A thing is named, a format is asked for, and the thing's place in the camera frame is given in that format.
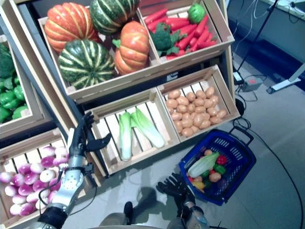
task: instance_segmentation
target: green striped pumpkin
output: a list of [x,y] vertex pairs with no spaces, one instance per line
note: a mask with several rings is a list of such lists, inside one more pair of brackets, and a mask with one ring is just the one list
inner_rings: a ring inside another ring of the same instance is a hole
[[76,89],[115,77],[112,56],[106,48],[94,41],[67,42],[58,61],[62,77]]
[[140,0],[93,0],[90,16],[95,29],[105,35],[116,33],[137,11]]

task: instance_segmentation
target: produce display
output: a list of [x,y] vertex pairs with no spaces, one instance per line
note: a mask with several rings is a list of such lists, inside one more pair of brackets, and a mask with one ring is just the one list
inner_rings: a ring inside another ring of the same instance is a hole
[[28,109],[9,49],[0,43],[0,123],[21,117]]
[[136,13],[140,0],[93,0],[90,16],[95,29],[105,35],[118,32]]
[[214,95],[214,87],[196,93],[189,92],[181,95],[180,90],[168,93],[166,106],[174,121],[178,133],[190,137],[199,130],[222,122],[227,114],[226,110],[216,110],[218,96]]
[[186,175],[194,187],[204,192],[226,173],[226,161],[224,155],[207,149],[202,157],[191,165]]
[[162,135],[158,132],[153,123],[136,108],[136,111],[130,114],[125,112],[119,116],[120,135],[119,142],[121,146],[120,157],[122,161],[129,161],[132,157],[132,128],[136,127],[150,142],[156,147],[161,148],[165,145]]
[[169,61],[216,44],[217,37],[207,26],[209,17],[202,5],[192,5],[187,18],[169,18],[166,13],[167,9],[162,9],[144,20],[159,56]]
[[124,25],[116,45],[115,66],[121,75],[144,68],[148,58],[149,40],[145,27],[136,21]]
[[89,10],[80,4],[65,2],[48,10],[48,20],[44,27],[49,44],[56,52],[61,52],[66,42],[75,39],[98,41]]
[[4,192],[12,197],[13,205],[10,208],[12,215],[26,216],[45,205],[39,200],[39,193],[45,203],[50,203],[61,186],[57,182],[56,167],[67,163],[69,153],[66,148],[46,146],[40,150],[48,155],[40,163],[24,164],[18,168],[18,173],[0,173],[0,182],[6,185]]
[[62,77],[76,89],[115,77],[112,56],[106,48],[94,41],[67,42],[58,61]]

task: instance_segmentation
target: black shoe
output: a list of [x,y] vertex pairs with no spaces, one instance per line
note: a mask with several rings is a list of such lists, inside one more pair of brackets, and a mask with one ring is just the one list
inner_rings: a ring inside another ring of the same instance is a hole
[[131,225],[132,214],[133,214],[132,202],[130,202],[130,201],[126,202],[126,204],[124,206],[124,214],[128,218],[128,224],[127,225]]

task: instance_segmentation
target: wooden crate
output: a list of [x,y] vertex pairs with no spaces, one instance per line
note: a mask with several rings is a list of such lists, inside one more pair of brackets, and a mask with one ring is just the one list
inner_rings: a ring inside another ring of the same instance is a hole
[[[226,110],[227,115],[222,119],[223,121],[221,123],[216,125],[211,125],[210,127],[203,130],[199,130],[197,133],[193,135],[196,136],[204,132],[210,131],[211,129],[216,128],[221,124],[226,123],[240,116],[218,66],[214,65],[212,67],[183,76],[180,79],[165,83],[163,85],[158,86],[157,88],[165,104],[167,100],[167,95],[172,90],[179,89],[181,91],[181,95],[183,96],[186,95],[188,92],[195,93],[197,90],[205,91],[210,86],[213,86],[215,88],[214,95],[217,95],[219,98],[218,105],[215,106],[215,109],[217,111],[220,109],[224,109]],[[179,136],[179,140],[181,142],[189,139],[179,135],[177,130],[176,133]]]
[[[130,161],[124,162],[119,157],[119,115],[125,111],[132,113],[136,107],[154,123],[165,139],[165,145],[159,149],[153,147],[150,141],[134,128],[132,131],[132,158]],[[109,174],[113,174],[179,143],[178,135],[170,122],[170,117],[156,88],[93,108],[90,111],[92,111],[95,119],[95,123],[92,125],[95,137],[101,138],[108,133],[112,134],[110,143],[101,150]]]
[[215,0],[156,0],[153,2],[142,0],[139,8],[143,20],[146,16],[164,8],[168,9],[166,13],[166,16],[168,17],[187,18],[187,11],[194,2],[201,4],[206,10],[209,16],[207,25],[210,29],[212,29],[211,33],[213,34],[213,37],[217,38],[216,45],[191,52],[170,61],[167,61],[165,57],[158,57],[162,63],[162,68],[164,69],[173,68],[186,62],[202,62],[212,57],[218,56],[224,52],[231,43],[234,42],[234,37],[228,25],[226,24],[221,10]]
[[[136,21],[139,21],[141,24],[143,24],[143,21],[140,18],[140,12],[137,10],[137,14],[134,16],[134,19]],[[58,63],[58,57],[59,55],[55,52],[55,50],[50,46],[45,31],[44,31],[44,25],[47,21],[48,17],[44,17],[41,19],[38,19],[39,25],[41,27],[41,31],[43,33],[44,39],[47,43],[49,52],[51,54],[51,57],[55,63],[55,67],[57,69],[58,75],[61,79],[61,83],[63,84],[65,88],[65,92],[68,96],[70,96],[72,99],[74,99],[77,103],[84,103],[89,100],[98,98],[105,94],[110,94],[112,92],[121,90],[123,88],[126,88],[130,86],[134,81],[145,78],[147,76],[150,76],[152,73],[155,73],[157,71],[157,67],[160,64],[157,61],[158,54],[154,52],[153,49],[153,42],[149,40],[150,43],[150,52],[149,52],[149,60],[146,68],[136,71],[134,73],[126,74],[123,76],[119,76],[119,74],[116,72],[116,78],[107,80],[105,82],[89,86],[82,89],[75,89],[75,87],[70,86],[68,82],[66,82],[63,77],[61,76],[61,72],[59,69],[59,63]],[[115,57],[115,47],[112,44],[112,39],[118,39],[118,35],[115,34],[113,36],[105,36],[102,34],[99,34],[99,37],[101,39],[101,44],[109,50],[110,54]]]
[[[45,146],[66,146],[58,128],[0,149],[0,172],[16,172],[25,163],[40,162],[41,158],[45,156],[40,150]],[[88,154],[87,161],[94,164],[93,178],[100,187],[105,172],[104,170],[100,170],[101,165],[94,154]],[[0,185],[0,225],[3,225],[6,229],[13,228],[39,216],[38,210],[25,217],[12,216],[10,214],[10,207],[13,205],[12,198],[5,195],[5,185]],[[87,188],[85,185],[85,188],[80,192],[78,198],[85,196],[86,191]]]
[[7,42],[5,35],[0,36],[0,42],[3,43],[6,47],[8,47],[10,50],[15,65],[16,73],[19,78],[20,85],[23,89],[25,102],[28,105],[28,109],[21,113],[21,118],[0,124],[0,138],[6,138],[16,133],[25,131],[29,128],[43,124],[51,120],[51,118],[43,104],[40,102],[35,89],[29,82],[29,79],[25,75],[25,72],[23,71],[21,65],[16,60],[12,48]]

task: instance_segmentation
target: carrot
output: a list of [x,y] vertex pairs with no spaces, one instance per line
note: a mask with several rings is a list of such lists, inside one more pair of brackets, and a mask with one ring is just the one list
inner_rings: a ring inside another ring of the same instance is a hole
[[204,27],[206,26],[206,23],[208,22],[208,15],[206,14],[205,17],[201,20],[201,22],[198,24],[196,30],[195,30],[195,37],[200,37],[200,35],[204,31]]
[[190,41],[190,47],[193,47],[194,44],[196,44],[196,42],[197,42],[197,38],[193,37]]
[[196,51],[198,49],[198,45],[202,42],[205,42],[206,39],[208,38],[210,32],[208,30],[204,30],[203,33],[200,35],[198,38],[197,42],[195,45],[192,47],[192,52]]
[[168,18],[168,19],[166,19],[165,23],[170,24],[175,21],[188,21],[188,19],[187,18]]
[[191,39],[194,37],[194,33],[195,31],[191,32],[187,37],[179,41],[177,47],[179,47],[180,50],[184,50],[187,47],[187,45],[190,43]]
[[193,32],[194,29],[196,29],[197,25],[187,25],[187,26],[184,26],[180,29],[177,29],[175,31],[173,31],[173,33],[177,32],[178,30],[180,30],[180,35],[182,34],[187,34],[189,35],[191,32]]
[[168,11],[167,9],[162,9],[162,10],[159,10],[159,11],[147,16],[144,19],[145,24],[148,25],[149,23],[152,23],[153,21],[165,16],[167,11]]
[[198,46],[199,46],[200,49],[203,49],[203,48],[215,45],[215,44],[216,44],[216,41],[210,41],[210,42],[202,42]]
[[162,18],[160,18],[160,19],[158,19],[158,20],[155,20],[155,21],[153,21],[152,23],[149,23],[148,26],[147,26],[147,28],[148,28],[150,31],[153,31],[153,30],[155,30],[155,29],[157,28],[157,24],[158,24],[158,23],[165,22],[166,19],[167,19],[167,17],[162,17]]
[[167,59],[168,61],[170,61],[170,60],[172,60],[172,59],[174,59],[174,58],[176,58],[176,57],[178,57],[178,56],[182,56],[182,55],[184,55],[184,54],[185,54],[185,51],[184,51],[184,50],[179,50],[178,53],[171,53],[171,54],[167,55],[167,56],[166,56],[166,59]]
[[189,21],[174,21],[171,22],[169,25],[171,26],[171,31],[174,31],[189,24],[190,24]]

